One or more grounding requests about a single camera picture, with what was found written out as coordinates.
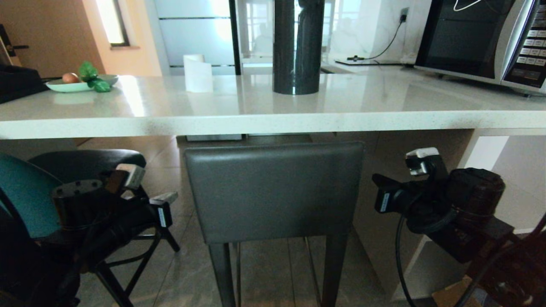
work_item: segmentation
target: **plate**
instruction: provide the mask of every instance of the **plate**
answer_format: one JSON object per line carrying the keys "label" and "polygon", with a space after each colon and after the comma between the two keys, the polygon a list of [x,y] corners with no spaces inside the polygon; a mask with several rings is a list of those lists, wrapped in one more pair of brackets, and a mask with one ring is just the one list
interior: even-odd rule
{"label": "plate", "polygon": [[[98,77],[108,82],[108,84],[112,86],[117,82],[118,75],[98,75]],[[74,93],[93,90],[92,88],[87,86],[87,83],[85,82],[65,84],[62,79],[49,81],[45,85],[53,91],[63,93]]]}

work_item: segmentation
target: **stool backrest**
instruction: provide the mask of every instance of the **stool backrest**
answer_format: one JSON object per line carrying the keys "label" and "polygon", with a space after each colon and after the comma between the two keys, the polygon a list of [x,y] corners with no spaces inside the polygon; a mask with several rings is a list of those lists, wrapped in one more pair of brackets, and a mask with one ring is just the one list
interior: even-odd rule
{"label": "stool backrest", "polygon": [[[59,229],[59,217],[50,193],[61,184],[42,169],[0,153],[0,187],[18,211],[31,238],[42,238]],[[6,205],[0,201],[0,206],[10,212]]]}
{"label": "stool backrest", "polygon": [[359,142],[186,150],[205,243],[348,233],[363,153]]}

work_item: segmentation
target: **green leaf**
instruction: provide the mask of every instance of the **green leaf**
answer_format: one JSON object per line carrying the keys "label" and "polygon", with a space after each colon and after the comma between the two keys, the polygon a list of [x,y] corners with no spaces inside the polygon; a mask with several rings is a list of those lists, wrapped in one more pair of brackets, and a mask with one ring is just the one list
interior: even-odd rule
{"label": "green leaf", "polygon": [[95,78],[91,81],[88,81],[87,86],[93,88],[98,93],[106,93],[110,92],[111,90],[110,84],[108,84],[108,82],[104,81],[101,78]]}
{"label": "green leaf", "polygon": [[88,82],[95,79],[99,72],[89,61],[84,61],[83,64],[80,66],[79,73],[80,79],[83,82]]}

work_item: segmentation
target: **toilet paper roll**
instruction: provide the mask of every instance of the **toilet paper roll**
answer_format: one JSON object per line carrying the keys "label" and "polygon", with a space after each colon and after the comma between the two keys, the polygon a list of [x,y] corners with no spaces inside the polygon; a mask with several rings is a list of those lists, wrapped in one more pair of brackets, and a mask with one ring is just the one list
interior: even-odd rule
{"label": "toilet paper roll", "polygon": [[203,55],[184,55],[186,91],[194,93],[212,92],[212,65],[205,63]]}

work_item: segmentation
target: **microwave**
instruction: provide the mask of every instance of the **microwave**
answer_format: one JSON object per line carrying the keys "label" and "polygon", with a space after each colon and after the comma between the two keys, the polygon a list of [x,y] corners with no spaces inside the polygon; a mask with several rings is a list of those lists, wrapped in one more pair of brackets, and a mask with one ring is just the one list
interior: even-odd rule
{"label": "microwave", "polygon": [[415,67],[546,94],[546,0],[474,2],[432,0]]}

